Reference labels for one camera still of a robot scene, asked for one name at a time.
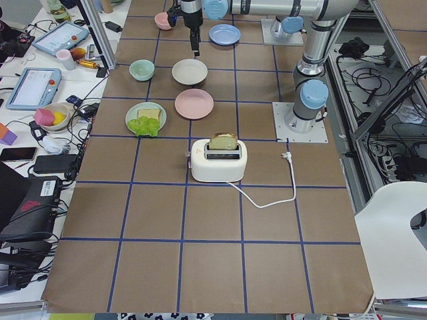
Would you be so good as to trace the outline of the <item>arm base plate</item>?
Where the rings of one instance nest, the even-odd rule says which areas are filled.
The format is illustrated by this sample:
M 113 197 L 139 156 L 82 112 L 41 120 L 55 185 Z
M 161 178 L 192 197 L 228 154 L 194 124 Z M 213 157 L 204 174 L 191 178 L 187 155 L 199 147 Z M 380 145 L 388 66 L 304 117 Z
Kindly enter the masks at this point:
M 263 41 L 266 45 L 302 46 L 302 17 L 280 19 L 262 19 Z
M 294 103 L 272 103 L 276 140 L 289 143 L 328 143 L 319 111 L 314 119 L 302 120 L 294 114 Z

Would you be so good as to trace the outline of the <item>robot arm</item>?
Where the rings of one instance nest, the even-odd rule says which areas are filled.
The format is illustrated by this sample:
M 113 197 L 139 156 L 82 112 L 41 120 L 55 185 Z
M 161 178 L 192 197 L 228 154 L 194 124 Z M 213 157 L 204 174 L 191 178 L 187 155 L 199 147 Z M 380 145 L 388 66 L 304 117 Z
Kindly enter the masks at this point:
M 299 134 L 312 130 L 316 116 L 328 99 L 329 91 L 321 80 L 337 20 L 348 14 L 334 7 L 333 1 L 174 1 L 167 10 L 167 22 L 174 27 L 178 17 L 189 29 L 191 50 L 199 56 L 200 27 L 203 18 L 221 19 L 226 14 L 275 15 L 276 23 L 290 33 L 290 23 L 308 19 L 307 38 L 302 58 L 294 68 L 296 102 L 284 116 L 286 127 Z
M 304 20 L 300 16 L 276 16 L 272 26 L 270 27 L 270 33 L 276 38 L 284 38 L 300 32 L 300 30 L 303 29 L 303 26 Z

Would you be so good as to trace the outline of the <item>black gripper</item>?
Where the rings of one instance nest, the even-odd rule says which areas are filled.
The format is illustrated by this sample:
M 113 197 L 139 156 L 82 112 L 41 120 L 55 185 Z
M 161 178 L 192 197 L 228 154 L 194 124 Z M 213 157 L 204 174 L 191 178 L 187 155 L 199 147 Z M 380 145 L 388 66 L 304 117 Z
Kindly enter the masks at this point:
M 203 24 L 201 0 L 173 1 L 167 10 L 167 21 L 170 27 L 175 27 L 178 17 L 183 17 L 184 25 L 190 29 L 191 50 L 199 56 L 200 29 Z

